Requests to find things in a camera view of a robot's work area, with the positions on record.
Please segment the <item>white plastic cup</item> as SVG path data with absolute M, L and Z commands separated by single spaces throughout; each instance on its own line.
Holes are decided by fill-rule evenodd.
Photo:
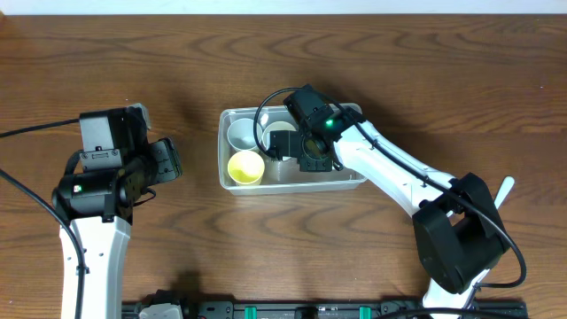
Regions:
M 281 130 L 286 130 L 286 131 L 296 131 L 297 129 L 290 123 L 287 121 L 275 121 L 271 124 L 269 124 L 264 130 L 263 133 L 261 135 L 261 143 L 262 146 L 264 147 L 264 149 L 267 151 L 269 148 L 269 134 L 272 131 L 281 131 Z

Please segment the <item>yellow plastic cup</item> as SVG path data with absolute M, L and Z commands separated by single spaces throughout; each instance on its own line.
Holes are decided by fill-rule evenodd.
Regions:
M 236 152 L 227 164 L 229 177 L 238 186 L 260 185 L 265 172 L 264 159 L 252 151 Z

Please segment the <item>grey plastic cup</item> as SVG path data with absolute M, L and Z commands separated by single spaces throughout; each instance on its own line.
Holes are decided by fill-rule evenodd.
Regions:
M 258 152 L 259 148 L 256 141 L 261 140 L 262 128 L 253 119 L 235 120 L 228 128 L 227 138 L 229 144 L 237 152 L 251 151 Z

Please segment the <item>mint green plastic spoon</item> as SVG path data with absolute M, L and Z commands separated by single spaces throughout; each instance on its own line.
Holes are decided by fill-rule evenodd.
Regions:
M 516 183 L 516 181 L 515 181 L 514 177 L 511 176 L 511 175 L 508 175 L 503 179 L 501 186 L 498 189 L 498 192 L 497 192 L 496 197 L 494 199 L 494 205 L 497 209 L 499 209 L 501 207 L 501 205 L 503 204 L 506 197 L 510 194 L 515 183 Z

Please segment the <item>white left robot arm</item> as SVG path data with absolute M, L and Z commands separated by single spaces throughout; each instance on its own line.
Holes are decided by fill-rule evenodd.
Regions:
M 59 232 L 65 258 L 61 315 L 119 318 L 133 210 L 155 198 L 153 185 L 173 181 L 183 170 L 170 138 L 142 146 L 120 167 L 75 173 L 88 156 L 75 152 L 52 192 L 65 222 Z

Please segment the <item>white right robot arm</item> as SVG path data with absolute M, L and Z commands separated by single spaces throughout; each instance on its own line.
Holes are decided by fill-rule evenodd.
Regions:
M 429 167 L 385 139 L 359 112 L 319 106 L 292 111 L 295 132 L 274 130 L 265 153 L 295 158 L 304 172 L 351 169 L 367 177 L 412 219 L 419 260 L 430 277 L 421 312 L 431 318 L 472 315 L 485 277 L 517 246 L 486 183 Z

